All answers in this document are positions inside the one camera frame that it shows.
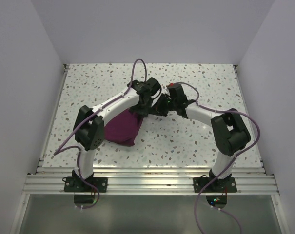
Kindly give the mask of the purple cloth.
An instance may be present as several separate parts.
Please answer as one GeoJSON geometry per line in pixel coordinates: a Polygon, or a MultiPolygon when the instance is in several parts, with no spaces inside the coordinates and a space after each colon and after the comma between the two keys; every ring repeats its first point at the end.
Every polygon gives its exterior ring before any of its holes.
{"type": "Polygon", "coordinates": [[[144,117],[125,110],[114,117],[104,127],[105,140],[121,146],[134,146],[135,138],[143,123],[144,117]]]}

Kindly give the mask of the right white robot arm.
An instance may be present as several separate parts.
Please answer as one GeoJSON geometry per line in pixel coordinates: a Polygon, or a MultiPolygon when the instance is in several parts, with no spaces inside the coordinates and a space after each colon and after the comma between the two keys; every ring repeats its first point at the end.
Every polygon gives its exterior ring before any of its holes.
{"type": "Polygon", "coordinates": [[[165,117],[169,112],[176,112],[183,118],[197,120],[212,128],[218,155],[209,171],[208,185],[217,192],[230,179],[236,153],[245,149],[251,135],[236,109],[224,111],[201,106],[198,99],[187,98],[183,85],[186,83],[169,84],[168,93],[160,95],[151,108],[151,114],[165,117]]]}

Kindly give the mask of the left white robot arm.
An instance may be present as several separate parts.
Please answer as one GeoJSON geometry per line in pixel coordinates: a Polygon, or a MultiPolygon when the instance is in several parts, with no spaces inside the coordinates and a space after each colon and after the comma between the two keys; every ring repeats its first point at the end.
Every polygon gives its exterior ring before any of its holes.
{"type": "Polygon", "coordinates": [[[150,78],[146,82],[137,80],[107,101],[79,109],[74,125],[75,141],[82,147],[74,169],[78,176],[75,185],[88,191],[93,185],[94,150],[104,140],[132,146],[145,117],[149,114],[153,98],[161,91],[159,82],[150,78]]]}

